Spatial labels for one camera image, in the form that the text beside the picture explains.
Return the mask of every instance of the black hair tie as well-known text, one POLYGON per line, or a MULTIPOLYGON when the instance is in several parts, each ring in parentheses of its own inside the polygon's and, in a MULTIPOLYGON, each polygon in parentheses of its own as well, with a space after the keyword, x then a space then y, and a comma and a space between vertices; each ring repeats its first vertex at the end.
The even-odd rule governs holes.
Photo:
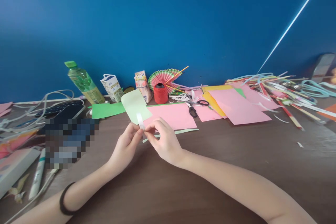
POLYGON ((61 197, 60 197, 60 199, 59 199, 59 207, 60 207, 60 209, 61 209, 61 212, 63 213, 63 214, 65 214, 65 215, 70 215, 70 216, 72 216, 72 215, 74 215, 75 213, 77 213, 78 211, 79 211, 79 209, 77 210, 77 211, 69 211, 65 206, 64 206, 64 196, 65 196, 65 193, 67 192, 67 190, 69 189, 69 187, 71 186, 71 185, 73 185, 75 182, 72 182, 71 184, 69 184, 64 190, 63 190, 63 192, 62 192, 62 195, 61 195, 61 197))

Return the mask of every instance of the green plastic bottle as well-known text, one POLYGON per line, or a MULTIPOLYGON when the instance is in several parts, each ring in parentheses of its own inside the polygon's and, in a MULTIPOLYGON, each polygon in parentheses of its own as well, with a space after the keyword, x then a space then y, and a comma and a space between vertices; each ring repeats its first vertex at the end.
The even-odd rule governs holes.
POLYGON ((75 61, 64 64, 69 68, 68 76, 91 104, 104 103, 105 99, 85 69, 79 68, 75 61))

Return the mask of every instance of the white box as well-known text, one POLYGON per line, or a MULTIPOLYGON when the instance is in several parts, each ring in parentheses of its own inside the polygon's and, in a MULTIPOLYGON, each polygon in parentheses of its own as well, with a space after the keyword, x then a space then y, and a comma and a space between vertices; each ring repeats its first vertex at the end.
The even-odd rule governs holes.
POLYGON ((17 150, 1 162, 0 198, 15 184, 40 153, 39 150, 33 148, 17 150))
POLYGON ((104 79, 100 80, 113 102, 120 102, 124 92, 121 90, 115 75, 104 74, 104 79))

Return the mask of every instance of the forearm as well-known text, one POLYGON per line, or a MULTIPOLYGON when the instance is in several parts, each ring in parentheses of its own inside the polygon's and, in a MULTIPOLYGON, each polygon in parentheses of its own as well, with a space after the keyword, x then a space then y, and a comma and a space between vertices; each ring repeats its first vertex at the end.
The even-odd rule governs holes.
POLYGON ((286 216, 296 223, 315 223, 287 193, 256 173, 188 151, 178 166, 206 179, 268 222, 286 216))
MULTIPOLYGON (((64 197, 65 207, 70 211, 76 211, 81 208, 103 185, 117 176, 117 174, 109 174, 110 170, 107 169, 105 164, 70 186, 64 197)), ((64 215, 60 210, 61 194, 62 191, 34 207, 14 223, 66 223, 71 216, 64 215)))

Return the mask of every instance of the black scissors handle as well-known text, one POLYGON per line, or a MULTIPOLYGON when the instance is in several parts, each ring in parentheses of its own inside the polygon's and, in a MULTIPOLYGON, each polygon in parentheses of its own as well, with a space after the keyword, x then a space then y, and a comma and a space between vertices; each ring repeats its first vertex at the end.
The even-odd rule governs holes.
POLYGON ((193 106, 190 106, 190 108, 189 108, 189 114, 190 114, 192 117, 194 117, 194 118, 197 117, 196 109, 195 109, 193 106))
POLYGON ((199 100, 196 103, 199 104, 199 105, 202 105, 202 106, 209 106, 210 105, 210 103, 205 101, 205 100, 199 100))

